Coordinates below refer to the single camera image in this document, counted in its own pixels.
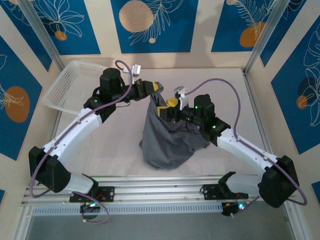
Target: laundry basket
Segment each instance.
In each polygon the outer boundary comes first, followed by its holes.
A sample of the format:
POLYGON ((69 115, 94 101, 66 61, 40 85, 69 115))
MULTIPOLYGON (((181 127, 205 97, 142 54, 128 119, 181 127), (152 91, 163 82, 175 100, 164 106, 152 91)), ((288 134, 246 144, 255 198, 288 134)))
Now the laundry basket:
POLYGON ((53 109, 78 115, 84 103, 99 87, 106 66, 73 60, 59 74, 41 102, 53 109))

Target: purple cable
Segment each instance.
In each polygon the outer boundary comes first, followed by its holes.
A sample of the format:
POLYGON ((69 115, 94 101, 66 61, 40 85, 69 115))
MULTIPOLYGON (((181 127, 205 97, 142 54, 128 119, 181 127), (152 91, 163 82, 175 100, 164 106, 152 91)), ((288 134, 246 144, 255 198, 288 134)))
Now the purple cable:
MULTIPOLYGON (((115 61, 115 65, 120 69, 120 70, 123 70, 123 68, 120 68, 118 63, 121 63, 123 64, 127 69, 130 69, 129 66, 124 62, 124 61, 121 61, 121 60, 117 60, 115 61)), ((118 102, 120 102, 122 99, 124 99, 130 92, 131 90, 131 87, 132 87, 132 82, 133 82, 133 75, 132 75, 132 72, 129 71, 129 76, 130 76, 130 83, 129 83, 129 87, 127 89, 127 91, 124 93, 124 95, 122 97, 120 97, 119 99, 113 101, 113 102, 110 102, 110 103, 107 103, 105 105, 102 105, 102 106, 99 106, 95 109, 93 109, 92 111, 88 112, 87 114, 85 114, 84 116, 82 116, 80 118, 80 121, 82 121, 83 119, 85 119, 86 117, 88 117, 89 115, 95 113, 96 111, 100 110, 100 109, 103 109, 103 108, 106 108, 106 107, 109 107, 113 104, 116 104, 118 102)), ((54 143, 54 146, 57 146, 62 139, 64 139, 64 137, 70 133, 70 131, 75 127, 77 126, 79 123, 78 122, 75 122, 74 124, 72 124, 62 135, 61 137, 59 137, 59 139, 54 143)), ((30 185, 29 185, 29 193, 30 193, 30 196, 34 199, 37 199, 37 198, 40 198, 42 197, 43 195, 45 195, 46 193, 48 193, 50 191, 50 189, 40 193, 39 195, 34 195, 34 184, 35 184, 35 180, 36 180, 36 176, 39 172, 39 169, 41 168, 42 164, 44 163, 44 161, 46 160, 46 158, 49 156, 49 154, 53 151, 53 147, 51 147, 48 152, 43 156, 43 158, 40 160, 39 164, 36 166, 33 174, 32 174, 32 178, 31 178, 31 182, 30 182, 30 185)))
MULTIPOLYGON (((257 149, 255 149, 254 147, 250 146, 249 144, 247 144, 246 142, 242 141, 241 139, 238 139, 238 135, 237 135, 237 124, 238 124, 238 121, 239 121, 239 118, 240 118, 240 111, 241 111, 241 103, 240 103, 240 97, 239 97, 239 94, 236 90, 236 88, 230 83, 228 82, 227 80, 224 80, 222 78, 211 78, 211 79, 208 79, 204 82, 202 82, 199 86, 197 86, 196 88, 194 88, 193 90, 187 92, 185 95, 190 95, 192 93, 194 93, 196 90, 198 90, 199 88, 201 88, 204 84, 208 83, 208 82, 212 82, 212 81, 219 81, 219 82, 224 82, 226 84, 228 84, 232 90, 234 91, 235 93, 235 96, 236 96, 236 99, 237 99, 237 102, 238 102, 238 111, 237 111, 237 114, 236 114, 236 118, 235 118, 235 121, 234 121, 234 127, 233 127, 233 134, 234 134, 234 137, 240 142, 242 143, 243 145, 245 145, 247 148, 249 148, 250 150, 254 151, 255 153, 257 153, 259 156, 261 156, 262 158, 265 158, 266 156, 259 152, 257 149)), ((298 186, 298 184, 292 179, 292 177, 289 176, 288 173, 286 173, 285 170, 283 170, 278 164, 276 164, 274 161, 272 161, 270 158, 266 158, 266 160, 271 163, 272 165, 274 165, 283 175, 286 176, 286 178, 292 183, 292 185, 298 190, 298 192, 301 194, 302 198, 303 198, 303 202, 299 202, 299 201, 296 201, 296 200, 293 200, 293 199, 288 199, 288 201, 292 202, 292 203, 295 203, 295 204, 299 204, 299 205, 302 205, 302 206, 305 206, 308 204, 308 201, 307 201, 307 197, 306 195, 304 194, 304 192, 302 191, 302 189, 298 186)), ((254 203, 257 199, 259 198, 259 196, 257 196, 253 201, 251 201, 246 207, 250 207, 252 204, 251 203, 254 203)))
POLYGON ((74 191, 73 193, 78 194, 78 195, 83 196, 83 197, 85 197, 85 198, 87 198, 87 199, 90 199, 91 201, 96 202, 97 204, 99 204, 99 205, 106 211, 106 217, 105 217, 104 220, 101 220, 101 221, 89 221, 89 220, 86 220, 86 219, 85 219, 85 211, 83 211, 81 216, 82 216, 82 219, 83 219, 83 221, 84 221, 85 223, 89 223, 89 224, 103 224, 103 223, 105 223, 106 221, 108 221, 108 219, 109 219, 109 212, 108 212, 108 209, 105 207, 105 205, 103 205, 103 204, 102 204, 101 202, 99 202, 98 200, 94 199, 92 196, 89 196, 89 195, 84 194, 84 193, 82 193, 82 192, 74 191))

